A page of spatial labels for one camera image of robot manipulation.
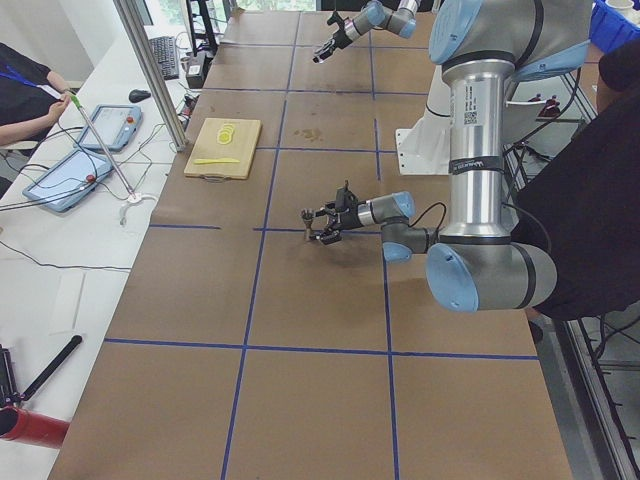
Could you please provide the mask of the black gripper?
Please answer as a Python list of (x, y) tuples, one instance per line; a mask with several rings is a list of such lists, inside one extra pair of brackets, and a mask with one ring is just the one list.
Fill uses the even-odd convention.
[(336, 198), (333, 202), (328, 202), (319, 209), (304, 210), (305, 218), (328, 217), (325, 230), (307, 230), (308, 240), (330, 245), (342, 240), (341, 231), (360, 228), (359, 205), (358, 197), (349, 189), (349, 181), (346, 180), (344, 186), (336, 191)]
[(347, 30), (352, 26), (352, 20), (349, 17), (343, 18), (337, 11), (333, 11), (327, 20), (327, 24), (336, 24), (338, 28), (333, 33), (329, 42), (315, 50), (313, 57), (313, 61), (315, 63), (323, 63), (333, 55), (333, 51), (335, 49), (344, 49), (353, 42), (347, 32)]

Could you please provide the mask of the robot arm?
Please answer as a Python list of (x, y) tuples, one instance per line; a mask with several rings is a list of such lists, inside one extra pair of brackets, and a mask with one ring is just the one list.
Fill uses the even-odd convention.
[(406, 192), (359, 200), (341, 188), (320, 210), (324, 229), (307, 238), (331, 244), (346, 230), (379, 225), (385, 259), (424, 255), (434, 298), (453, 311), (523, 309), (546, 300), (557, 281), (549, 251), (514, 242), (501, 221), (505, 89), (580, 67), (591, 9), (587, 1), (435, 3), (429, 56), (442, 69), (451, 107), (448, 225), (412, 227), (415, 206)]
[(353, 17), (342, 17), (334, 9), (327, 19), (328, 26), (336, 25), (332, 36), (313, 54), (313, 62), (323, 63), (337, 49), (343, 50), (365, 36), (371, 30), (391, 32), (401, 38), (408, 39), (416, 29), (417, 13), (436, 13), (441, 1), (402, 0), (395, 9), (386, 6), (383, 1), (367, 1), (359, 13)]

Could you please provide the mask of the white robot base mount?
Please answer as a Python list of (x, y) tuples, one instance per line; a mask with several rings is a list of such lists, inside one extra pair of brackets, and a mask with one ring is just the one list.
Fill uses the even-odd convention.
[(448, 174), (450, 88), (440, 66), (435, 68), (423, 116), (411, 129), (396, 130), (396, 150), (401, 175)]

